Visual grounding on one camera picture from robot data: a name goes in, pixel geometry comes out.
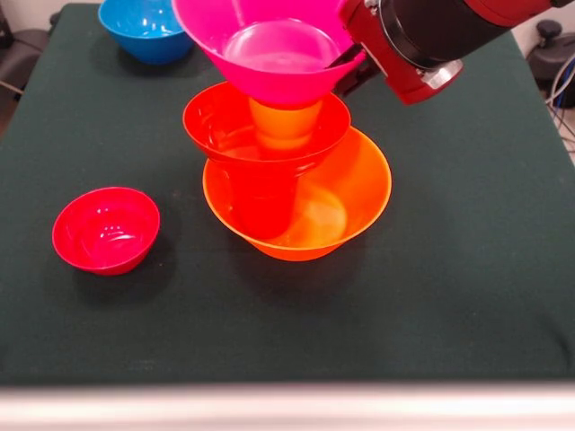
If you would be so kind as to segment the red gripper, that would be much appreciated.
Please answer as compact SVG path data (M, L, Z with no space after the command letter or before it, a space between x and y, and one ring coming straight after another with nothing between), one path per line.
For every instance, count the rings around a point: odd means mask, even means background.
M333 93L338 97L347 97L372 78L383 75L402 102L419 103L442 92L463 70L460 59L438 62L416 48L405 34L391 1L344 1L340 19L354 44L326 69L359 65L334 86Z

